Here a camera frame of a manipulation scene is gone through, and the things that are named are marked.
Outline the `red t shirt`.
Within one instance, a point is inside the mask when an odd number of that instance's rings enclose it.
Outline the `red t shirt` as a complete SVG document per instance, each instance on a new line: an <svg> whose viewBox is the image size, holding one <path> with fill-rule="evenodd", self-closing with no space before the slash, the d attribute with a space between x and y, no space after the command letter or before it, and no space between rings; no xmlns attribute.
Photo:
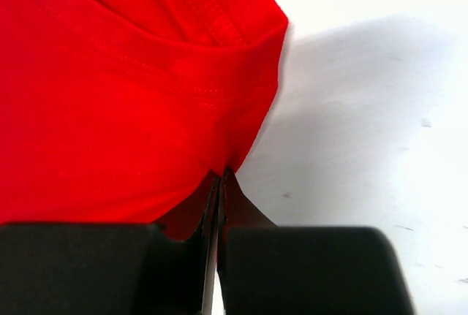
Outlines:
<svg viewBox="0 0 468 315"><path fill-rule="evenodd" d="M237 170L276 96L275 0L1 0L1 222L140 222Z"/></svg>

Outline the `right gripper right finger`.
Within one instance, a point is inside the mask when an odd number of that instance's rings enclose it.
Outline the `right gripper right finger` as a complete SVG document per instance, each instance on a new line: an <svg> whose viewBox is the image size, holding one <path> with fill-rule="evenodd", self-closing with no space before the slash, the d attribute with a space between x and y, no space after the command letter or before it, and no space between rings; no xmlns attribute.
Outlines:
<svg viewBox="0 0 468 315"><path fill-rule="evenodd" d="M217 270L227 314L414 313L382 232L277 226L231 170L219 187Z"/></svg>

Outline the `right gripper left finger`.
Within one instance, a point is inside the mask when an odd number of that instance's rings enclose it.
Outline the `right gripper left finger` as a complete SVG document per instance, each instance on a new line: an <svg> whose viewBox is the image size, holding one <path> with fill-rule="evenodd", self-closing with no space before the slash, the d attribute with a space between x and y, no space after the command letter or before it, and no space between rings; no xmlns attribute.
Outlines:
<svg viewBox="0 0 468 315"><path fill-rule="evenodd" d="M219 177L149 224L1 226L3 314L209 314Z"/></svg>

